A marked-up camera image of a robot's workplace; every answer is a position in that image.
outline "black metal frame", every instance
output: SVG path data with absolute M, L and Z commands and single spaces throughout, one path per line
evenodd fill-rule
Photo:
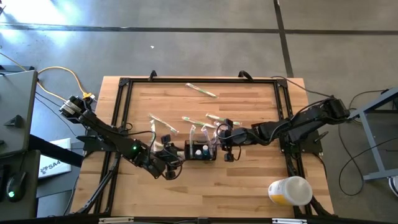
M 285 98 L 287 115 L 290 117 L 293 116 L 292 105 L 290 102 L 290 96 L 289 96 L 288 85 L 287 85 L 286 80 L 284 80 L 284 79 L 258 79 L 258 80 L 255 80 L 250 76 L 250 74 L 248 74 L 245 71 L 240 71 L 238 77 L 239 78 L 211 78 L 211 77 L 209 77 L 209 78 L 177 78 L 177 77 L 176 78 L 157 78 L 156 71 L 152 71 L 149 78 L 120 78 L 119 88 L 118 88 L 118 93 L 116 95 L 116 102 L 115 102 L 115 106 L 114 106 L 111 125 L 116 126 L 116 124 L 117 124 L 122 93 L 123 93 L 124 87 L 126 87 L 127 95 L 126 95 L 126 100 L 124 102 L 124 109 L 123 109 L 123 115 L 122 115 L 122 120 L 121 120 L 121 127 L 122 128 L 126 127 L 127 116 L 128 116 L 128 112 L 129 112 L 129 105 L 130 105 L 130 100 L 131 100 L 131 95 L 132 95 L 132 87 L 133 87 L 134 83 L 187 83 L 187 82 L 190 82 L 190 83 L 262 83 L 262 84 L 271 84 L 274 87 L 275 100 L 276 100 L 277 112 L 278 112 L 279 119 L 280 120 L 284 119 L 281 95 L 279 92 L 279 90 L 281 88 L 283 90 L 283 94 L 284 94 L 284 98 Z M 285 149 L 287 147 L 289 147 L 289 144 L 287 144 L 286 142 L 283 141 L 283 139 L 281 139 L 280 140 L 280 148 Z M 111 157 L 110 154 L 111 154 L 110 152 L 105 152 L 100 182 L 105 178 L 106 172 L 108 170 L 109 160 Z M 290 160 L 290 156 L 286 154 L 285 157 L 286 157 L 286 163 L 288 166 L 288 160 Z M 104 211 L 104 213 L 108 214 L 108 215 L 111 214 L 111 210 L 112 210 L 114 191 L 116 188 L 116 179 L 118 178 L 117 173 L 118 173 L 118 168 L 119 168 L 118 166 L 119 166 L 120 155 L 117 154 L 115 159 L 118 160 L 118 164 L 115 167 L 115 169 L 116 169 L 115 174 L 112 176 L 107 206 Z M 298 156 L 298 159 L 297 159 L 297 170 L 298 170 L 298 174 L 301 177 L 305 178 L 303 162 L 302 162 L 302 159 L 300 156 Z M 94 209 L 95 213 L 101 213 L 100 207 L 101 207 L 102 197 L 103 196 L 102 196 L 102 192 L 101 192 L 96 203 L 95 203 L 95 209 Z M 297 217 L 301 214 L 302 213 L 301 213 L 300 209 L 298 207 L 294 207 L 295 217 Z M 310 205 L 305 206 L 305 214 L 312 215 L 312 210 L 311 210 Z M 172 219 L 176 220 L 176 221 L 183 220 L 181 217 L 172 218 Z M 257 220 L 257 222 L 264 221 L 264 219 L 248 219 L 248 221 L 250 221 L 250 222 L 253 222 L 255 220 Z

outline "yellow cable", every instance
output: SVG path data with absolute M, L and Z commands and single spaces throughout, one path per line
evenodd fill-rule
M 8 57 L 7 55 L 5 55 L 5 54 L 3 54 L 3 53 L 1 53 L 1 52 L 0 52 L 0 54 L 3 55 L 3 56 L 5 56 L 6 58 L 8 58 L 10 61 L 14 62 L 14 63 L 15 63 L 18 67 L 20 67 L 23 71 L 26 71 L 26 69 L 25 69 L 22 65 L 20 65 L 18 62 L 14 61 L 13 59 L 11 59 L 10 57 Z M 70 72 L 70 73 L 75 77 L 76 82 L 77 82 L 77 85 L 79 86 L 80 91 L 83 93 L 83 98 L 87 98 L 87 97 L 90 97 L 90 96 L 92 95 L 92 93 L 86 93 L 85 91 L 83 91 L 83 88 L 81 87 L 79 78 L 77 77 L 77 75 L 75 74 L 75 72 L 73 72 L 73 71 L 70 70 L 69 68 L 60 67 L 60 66 L 52 66 L 52 67 L 48 67 L 48 68 L 41 69 L 41 70 L 37 73 L 37 75 L 40 75 L 42 72 L 44 72 L 44 71 L 46 71 L 46 70 L 49 70 L 49 69 L 53 69 L 53 68 L 58 68 L 58 69 L 62 69 L 62 70 L 65 70 L 65 71 Z M 55 97 L 57 97 L 58 99 L 61 99 L 61 100 L 63 100 L 63 101 L 66 101 L 66 99 L 62 98 L 61 96 L 58 96 L 57 94 L 52 93 L 52 92 L 46 90 L 46 89 L 39 83 L 38 80 L 37 80 L 37 84 L 39 85 L 39 87 L 41 87 L 41 89 L 43 89 L 44 92 L 48 93 L 49 95 L 55 96 Z

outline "wooden table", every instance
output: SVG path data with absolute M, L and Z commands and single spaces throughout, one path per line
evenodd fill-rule
M 120 77 L 104 77 L 96 114 L 110 124 Z M 301 78 L 294 82 L 304 86 Z M 149 113 L 160 117 L 180 131 L 172 141 L 183 147 L 189 139 L 191 123 L 182 116 L 212 123 L 207 113 L 243 122 L 277 121 L 274 89 L 267 84 L 199 83 L 199 87 L 219 96 L 214 99 L 181 83 L 135 83 L 129 107 L 128 122 L 133 131 L 150 129 Z M 308 104 L 306 93 L 289 84 L 294 113 Z M 195 136 L 201 136 L 197 128 Z M 156 124 L 157 140 L 170 131 Z M 151 135 L 136 136 L 150 143 Z M 155 180 L 147 171 L 134 167 L 124 159 L 119 167 L 112 216 L 135 217 L 293 217 L 292 207 L 273 204 L 267 195 L 268 186 L 287 177 L 284 155 L 279 142 L 269 146 L 244 146 L 239 161 L 224 162 L 224 152 L 213 162 L 187 161 L 176 180 Z M 93 153 L 81 167 L 73 199 L 72 211 L 77 211 L 98 185 L 103 164 L 103 152 Z M 307 180 L 313 193 L 326 210 L 333 213 L 330 194 L 322 164 L 312 154 L 303 154 Z M 102 207 L 106 204 L 105 190 Z

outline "concrete floor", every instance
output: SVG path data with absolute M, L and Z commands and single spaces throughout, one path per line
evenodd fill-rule
M 5 1 L 0 22 L 116 27 L 212 27 L 277 29 L 273 0 L 120 0 L 120 1 Z M 286 29 L 398 30 L 395 0 L 280 0 Z M 223 34 L 179 32 L 70 32 L 0 30 L 0 50 L 24 65 L 38 69 L 64 66 L 74 70 L 86 90 L 98 95 L 105 75 L 236 76 L 246 70 L 254 77 L 287 76 L 279 34 Z M 396 35 L 286 36 L 294 77 L 306 87 L 334 94 L 348 104 L 357 93 L 397 86 Z M 0 58 L 0 64 L 10 64 Z M 75 80 L 63 71 L 40 75 L 44 85 L 64 98 L 80 95 Z M 308 95 L 310 101 L 319 100 Z M 358 98 L 355 106 L 377 97 Z M 83 129 L 73 126 L 74 132 Z M 322 141 L 328 184 L 335 213 L 341 217 L 397 222 L 398 198 L 387 180 L 367 183 L 362 193 L 345 196 L 338 174 L 348 155 L 336 126 Z M 353 154 L 368 147 L 360 126 L 342 125 L 343 138 Z M 47 108 L 36 102 L 32 134 L 46 140 L 73 135 Z M 373 166 L 371 156 L 358 158 L 363 172 Z M 359 187 L 354 166 L 344 173 L 343 187 Z M 70 192 L 40 199 L 39 216 L 59 215 L 55 201 Z

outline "computer mouse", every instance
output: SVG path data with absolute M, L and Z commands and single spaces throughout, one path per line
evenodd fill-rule
M 6 195 L 10 202 L 18 202 L 25 195 L 26 172 L 14 173 L 7 182 Z

